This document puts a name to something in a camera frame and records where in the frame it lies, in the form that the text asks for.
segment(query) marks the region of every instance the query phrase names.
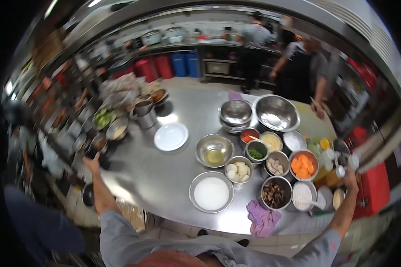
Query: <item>spoon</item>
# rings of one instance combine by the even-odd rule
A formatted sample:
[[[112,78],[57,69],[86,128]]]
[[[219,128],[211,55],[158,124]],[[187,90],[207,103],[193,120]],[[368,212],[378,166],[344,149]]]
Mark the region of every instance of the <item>spoon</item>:
[[[261,141],[261,140],[258,139],[257,137],[254,137],[254,136],[248,136],[248,137],[251,137],[251,138],[254,139],[254,140],[257,140],[257,141],[260,141],[260,142],[264,143],[264,144],[267,146],[267,148],[271,148],[271,145],[270,145],[270,144],[266,144],[265,142]]]

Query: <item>stacked metal bowl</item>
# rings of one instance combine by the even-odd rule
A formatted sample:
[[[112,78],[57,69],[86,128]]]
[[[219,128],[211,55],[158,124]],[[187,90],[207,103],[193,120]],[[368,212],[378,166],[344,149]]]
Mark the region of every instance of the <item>stacked metal bowl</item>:
[[[221,106],[219,117],[225,131],[238,134],[250,126],[252,118],[251,105],[239,99],[226,101]]]

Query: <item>green vegetable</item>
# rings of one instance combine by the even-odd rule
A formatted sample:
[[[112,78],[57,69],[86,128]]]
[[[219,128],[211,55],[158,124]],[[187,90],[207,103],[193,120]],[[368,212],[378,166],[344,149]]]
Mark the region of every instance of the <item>green vegetable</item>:
[[[258,152],[258,151],[255,150],[255,149],[250,149],[250,150],[248,150],[248,154],[250,154],[250,156],[251,156],[252,158],[254,158],[254,159],[261,159],[261,158],[264,157],[260,152]]]

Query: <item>cook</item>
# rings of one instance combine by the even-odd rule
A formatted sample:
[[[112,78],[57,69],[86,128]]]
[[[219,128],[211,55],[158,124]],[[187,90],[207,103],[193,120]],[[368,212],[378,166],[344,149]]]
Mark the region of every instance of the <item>cook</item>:
[[[248,240],[242,245],[210,235],[179,242],[140,239],[130,222],[122,217],[115,198],[102,181],[98,158],[99,153],[93,160],[83,158],[83,162],[92,173],[95,210],[101,221],[101,255],[107,267],[331,266],[349,229],[357,201],[355,173],[348,171],[343,178],[348,193],[330,225],[292,258],[248,249]]]
[[[246,79],[245,87],[241,87],[244,93],[250,93],[254,87],[264,58],[262,54],[264,45],[272,38],[270,31],[261,25],[262,14],[260,12],[252,13],[250,20],[251,24],[246,25],[237,38],[237,41],[243,42],[244,46],[244,51],[237,65]]]
[[[270,72],[269,79],[276,80],[279,95],[311,103],[312,110],[323,119],[324,111],[321,103],[327,85],[328,62],[320,52],[320,47],[321,42],[312,37],[289,43]]]

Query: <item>dried mushroom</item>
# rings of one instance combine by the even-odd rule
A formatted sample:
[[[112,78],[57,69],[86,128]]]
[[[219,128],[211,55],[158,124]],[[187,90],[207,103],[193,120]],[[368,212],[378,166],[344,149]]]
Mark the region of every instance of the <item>dried mushroom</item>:
[[[284,202],[284,191],[281,190],[278,184],[267,182],[262,190],[262,198],[266,205],[271,208],[280,208]]]

